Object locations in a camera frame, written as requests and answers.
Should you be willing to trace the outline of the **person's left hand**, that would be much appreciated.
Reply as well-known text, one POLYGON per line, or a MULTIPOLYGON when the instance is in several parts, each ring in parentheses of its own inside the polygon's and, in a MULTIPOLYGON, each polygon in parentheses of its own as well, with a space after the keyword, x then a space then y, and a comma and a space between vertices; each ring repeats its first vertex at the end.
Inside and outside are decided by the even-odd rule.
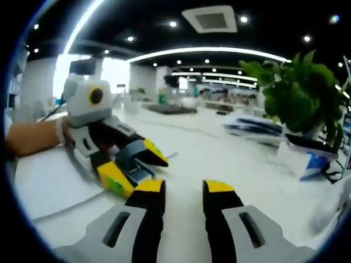
POLYGON ((68 118, 66 116, 64 116, 62 118, 61 126, 62 126, 63 135, 64 135, 64 138, 65 138, 66 144, 74 146, 75 145, 75 141, 74 141, 74 139, 71 136, 71 126, 70 126, 70 123, 69 123, 68 118))

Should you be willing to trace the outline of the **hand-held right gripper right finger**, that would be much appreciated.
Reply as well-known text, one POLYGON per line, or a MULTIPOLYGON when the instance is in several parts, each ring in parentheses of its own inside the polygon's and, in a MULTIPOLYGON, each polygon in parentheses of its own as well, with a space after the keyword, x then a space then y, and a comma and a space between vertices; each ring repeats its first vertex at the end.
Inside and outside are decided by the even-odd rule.
POLYGON ((205 229, 212 262, 308 262, 315 251, 289 242, 281 226, 252 205, 244 205, 230 185, 202 183, 205 229))

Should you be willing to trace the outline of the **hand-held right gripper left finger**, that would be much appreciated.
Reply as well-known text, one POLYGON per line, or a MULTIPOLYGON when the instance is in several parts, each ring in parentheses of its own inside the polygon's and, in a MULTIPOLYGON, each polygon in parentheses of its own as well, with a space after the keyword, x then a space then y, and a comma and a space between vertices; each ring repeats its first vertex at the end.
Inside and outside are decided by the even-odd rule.
POLYGON ((124 205, 92 221, 73 245, 55 248, 60 262, 156 262, 163 230, 166 182, 139 184, 124 205))

